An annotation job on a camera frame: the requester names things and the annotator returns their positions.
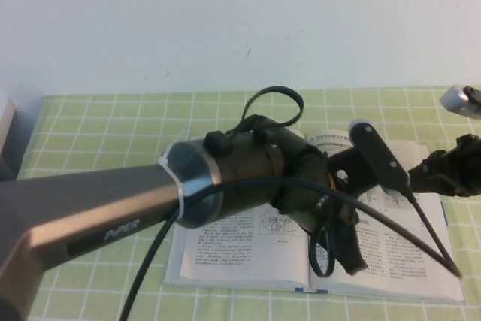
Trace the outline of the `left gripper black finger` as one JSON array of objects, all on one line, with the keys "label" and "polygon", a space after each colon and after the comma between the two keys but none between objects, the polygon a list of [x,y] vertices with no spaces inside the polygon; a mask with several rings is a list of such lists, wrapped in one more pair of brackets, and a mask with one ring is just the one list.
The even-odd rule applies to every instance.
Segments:
[{"label": "left gripper black finger", "polygon": [[335,259],[344,269],[345,247],[343,245],[346,226],[355,225],[355,211],[350,206],[339,206],[334,210],[334,243]]},{"label": "left gripper black finger", "polygon": [[343,266],[347,274],[353,276],[365,270],[368,267],[368,264],[362,257],[355,225],[346,226],[343,235],[343,245],[345,247],[345,261]]}]

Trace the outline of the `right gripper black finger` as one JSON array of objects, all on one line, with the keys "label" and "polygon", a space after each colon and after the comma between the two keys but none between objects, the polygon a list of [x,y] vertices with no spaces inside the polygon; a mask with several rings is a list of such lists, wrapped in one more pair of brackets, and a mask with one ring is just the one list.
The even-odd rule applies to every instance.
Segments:
[{"label": "right gripper black finger", "polygon": [[422,172],[429,177],[434,175],[452,176],[455,166],[452,151],[436,150],[422,161]]},{"label": "right gripper black finger", "polygon": [[455,187],[440,175],[432,175],[422,169],[408,171],[410,187],[414,192],[454,192]]}]

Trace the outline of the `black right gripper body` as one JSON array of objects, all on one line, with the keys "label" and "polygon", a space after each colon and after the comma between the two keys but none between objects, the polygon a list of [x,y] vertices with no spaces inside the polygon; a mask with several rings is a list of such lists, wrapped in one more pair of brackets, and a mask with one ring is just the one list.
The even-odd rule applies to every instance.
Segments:
[{"label": "black right gripper body", "polygon": [[456,139],[456,147],[447,153],[448,195],[480,195],[480,137],[466,134]]}]

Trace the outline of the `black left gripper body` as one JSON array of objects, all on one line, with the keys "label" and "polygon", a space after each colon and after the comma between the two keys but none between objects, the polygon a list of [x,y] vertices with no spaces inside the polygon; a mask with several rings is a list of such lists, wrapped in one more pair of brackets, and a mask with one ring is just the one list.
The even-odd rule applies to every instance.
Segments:
[{"label": "black left gripper body", "polygon": [[[322,186],[358,198],[377,185],[374,172],[356,147],[318,147],[324,155],[323,168],[319,171]],[[339,227],[353,226],[358,215],[353,206],[338,198],[331,200],[334,224]]]}]

